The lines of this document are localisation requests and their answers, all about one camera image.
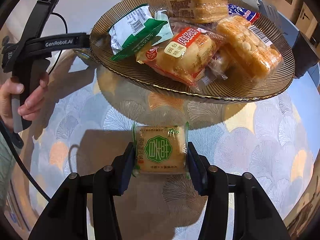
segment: plastic wrapper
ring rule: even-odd
[[[142,4],[130,11],[108,30],[114,54],[111,59],[118,61],[134,55],[167,23],[152,17],[148,4]]]
[[[170,17],[192,23],[210,23],[228,16],[228,0],[165,0]]]
[[[196,92],[204,89],[206,86],[211,84],[213,81],[217,79],[217,75],[213,73],[213,71],[207,66],[204,69],[204,76],[197,81],[197,89]]]
[[[137,54],[159,74],[196,88],[204,67],[226,39],[210,31],[181,22],[170,24],[174,36],[156,46],[146,44]]]
[[[217,78],[227,79],[225,72],[232,65],[233,60],[224,50],[224,46],[220,48],[208,63],[213,75]]]
[[[229,14],[240,14],[243,18],[245,18],[247,21],[251,22],[252,24],[259,19],[260,13],[259,12],[253,12],[246,8],[228,3],[228,9]]]
[[[263,82],[284,64],[272,42],[239,15],[218,21],[216,31],[228,39],[230,54],[254,83]]]
[[[159,41],[156,41],[152,46],[157,45],[163,41],[170,40],[173,37],[173,33],[169,24],[169,18],[167,15],[167,10],[162,8],[155,12],[155,19],[160,21],[166,21],[167,23],[162,27],[157,36],[161,37]]]
[[[133,126],[135,174],[186,172],[188,123],[184,126]]]

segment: table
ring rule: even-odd
[[[286,37],[290,45],[292,37]],[[52,196],[70,172],[94,173],[121,155],[132,140],[133,122],[188,121],[189,141],[197,151],[225,172],[253,173],[284,218],[311,179],[320,145],[319,112],[320,96],[308,73],[277,97],[215,105],[152,93],[66,53],[52,73],[41,117],[22,133],[26,145],[21,156]],[[32,228],[46,201],[17,168],[12,183],[25,223]],[[93,239],[92,197],[88,199],[88,234]],[[206,198],[183,175],[152,175],[132,178],[115,205],[119,226],[126,228],[123,239],[196,239]],[[230,195],[226,239],[232,239],[233,216]]]

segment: blue package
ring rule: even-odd
[[[252,24],[260,17],[260,13],[258,12],[252,12],[248,9],[242,8],[240,6],[237,6],[231,3],[228,3],[228,9],[229,9],[229,14],[238,13],[247,21],[251,22]]]

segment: ribbed glass plate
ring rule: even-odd
[[[241,0],[229,2],[244,6]],[[114,62],[107,33],[115,22],[140,4],[148,3],[151,13],[165,7],[164,0],[124,0],[108,10],[95,24],[90,36],[91,50],[96,59],[109,70],[127,78],[130,82],[145,89],[164,95],[206,103],[230,104],[252,102],[271,98],[282,93],[291,84],[294,75],[294,58],[290,46],[275,25],[263,15],[255,25],[273,42],[284,58],[285,64],[266,80],[265,85],[255,87],[247,78],[239,78],[236,73],[227,73],[227,80],[216,80],[201,92],[193,92],[186,85],[163,77],[146,64],[139,64],[134,57]]]

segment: metal screw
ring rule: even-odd
[[[252,174],[249,173],[249,172],[246,172],[246,173],[244,174],[244,177],[245,177],[246,179],[252,179]]]
[[[111,165],[107,165],[103,167],[104,171],[112,171],[113,167]]]
[[[70,173],[70,174],[69,174],[68,178],[69,178],[69,179],[75,179],[77,176],[78,176],[78,174],[76,174],[75,172],[73,172],[73,173]]]
[[[217,172],[217,171],[218,171],[218,167],[215,166],[215,165],[210,165],[208,169],[209,169],[209,171],[211,171],[211,172]]]

